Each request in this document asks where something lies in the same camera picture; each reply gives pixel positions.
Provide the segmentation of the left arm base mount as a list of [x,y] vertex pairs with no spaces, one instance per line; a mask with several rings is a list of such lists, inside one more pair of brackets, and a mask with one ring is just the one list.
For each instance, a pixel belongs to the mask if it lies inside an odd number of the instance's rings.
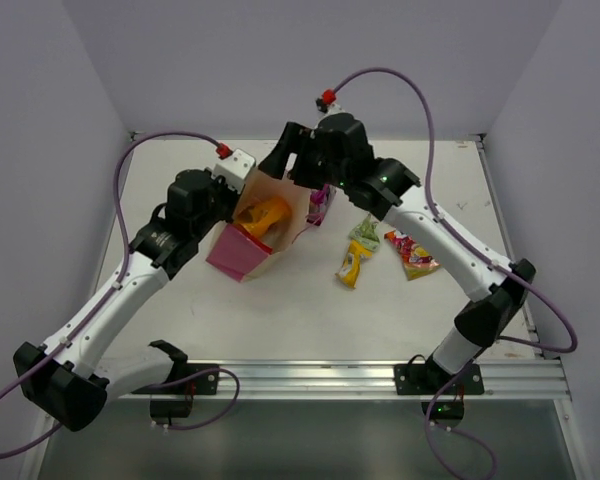
[[211,363],[186,363],[169,374],[166,382],[146,386],[133,394],[215,395],[219,383],[220,366]]

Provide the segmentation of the colourful candy bag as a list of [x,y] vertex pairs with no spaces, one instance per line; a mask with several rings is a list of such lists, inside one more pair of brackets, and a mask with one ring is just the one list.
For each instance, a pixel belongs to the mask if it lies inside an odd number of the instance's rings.
[[384,234],[398,253],[408,281],[413,281],[436,272],[440,263],[431,256],[412,236],[393,230]]

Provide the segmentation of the pink and tan paper bag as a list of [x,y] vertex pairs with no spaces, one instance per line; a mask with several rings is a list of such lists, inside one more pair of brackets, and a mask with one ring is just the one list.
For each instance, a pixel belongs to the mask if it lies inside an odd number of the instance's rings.
[[307,189],[257,171],[249,177],[232,219],[218,226],[206,262],[237,282],[261,276],[311,228],[319,227],[335,188]]

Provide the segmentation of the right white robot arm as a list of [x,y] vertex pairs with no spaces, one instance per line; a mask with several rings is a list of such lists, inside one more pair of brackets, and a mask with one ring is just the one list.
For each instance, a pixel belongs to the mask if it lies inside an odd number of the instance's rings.
[[526,290],[508,276],[531,282],[535,267],[491,250],[430,205],[417,175],[396,159],[376,156],[353,115],[327,115],[313,129],[287,123],[259,169],[301,187],[341,189],[353,205],[410,235],[459,284],[469,301],[426,360],[425,379],[434,391],[456,386],[464,366],[491,347],[521,309]]

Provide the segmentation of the magenta snack pack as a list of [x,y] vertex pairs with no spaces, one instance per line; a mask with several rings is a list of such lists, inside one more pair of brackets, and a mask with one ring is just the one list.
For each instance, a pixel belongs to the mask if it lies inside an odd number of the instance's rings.
[[321,189],[312,190],[309,197],[307,223],[320,226],[336,195],[332,185],[325,184]]

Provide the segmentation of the small green snack packet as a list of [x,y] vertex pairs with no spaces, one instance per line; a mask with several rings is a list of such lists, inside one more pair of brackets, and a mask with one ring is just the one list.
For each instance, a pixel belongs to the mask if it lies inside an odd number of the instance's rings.
[[376,232],[378,222],[368,213],[349,233],[348,238],[357,242],[371,253],[375,253],[380,246],[380,238]]

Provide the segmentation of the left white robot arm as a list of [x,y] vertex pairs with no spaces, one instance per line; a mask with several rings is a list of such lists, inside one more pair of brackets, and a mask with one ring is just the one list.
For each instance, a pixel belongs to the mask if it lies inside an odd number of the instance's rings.
[[154,209],[107,283],[41,345],[25,342],[16,350],[15,369],[29,401],[76,432],[120,396],[188,388],[188,357],[164,340],[129,359],[102,357],[143,304],[198,253],[215,224],[231,219],[247,176],[222,166],[177,174],[166,202]]

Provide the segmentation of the orange snack bag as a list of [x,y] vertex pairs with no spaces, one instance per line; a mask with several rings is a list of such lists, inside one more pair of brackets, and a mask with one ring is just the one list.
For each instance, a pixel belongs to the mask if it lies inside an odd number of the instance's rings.
[[263,237],[274,225],[285,222],[292,215],[287,201],[274,196],[242,210],[234,223],[255,238]]

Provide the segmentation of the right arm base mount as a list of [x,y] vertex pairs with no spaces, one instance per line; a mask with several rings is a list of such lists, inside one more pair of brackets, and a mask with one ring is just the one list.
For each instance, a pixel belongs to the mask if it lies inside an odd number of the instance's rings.
[[431,359],[417,354],[406,363],[393,366],[393,380],[398,395],[433,396],[452,381],[443,395],[482,395],[485,387],[482,372],[477,364],[469,365],[458,378],[439,368]]

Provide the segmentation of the yellow snack pack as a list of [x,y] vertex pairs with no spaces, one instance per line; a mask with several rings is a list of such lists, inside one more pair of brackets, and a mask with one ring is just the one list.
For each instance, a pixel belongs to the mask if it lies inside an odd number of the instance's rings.
[[372,257],[373,253],[361,243],[352,240],[344,256],[343,263],[336,272],[336,278],[347,288],[354,289],[358,280],[361,265]]

